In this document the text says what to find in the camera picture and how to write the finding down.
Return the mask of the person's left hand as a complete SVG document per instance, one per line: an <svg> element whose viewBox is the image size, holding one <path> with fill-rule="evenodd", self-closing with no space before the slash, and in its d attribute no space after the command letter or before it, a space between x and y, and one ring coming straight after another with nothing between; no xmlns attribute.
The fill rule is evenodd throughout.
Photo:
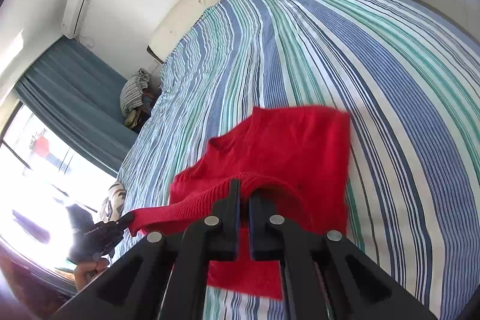
<svg viewBox="0 0 480 320"><path fill-rule="evenodd" d="M79 292L90 282L96 279L109 267L109 261L106 258L100 258L96 262L81 262L74 269L73 275L76 290Z"/></svg>

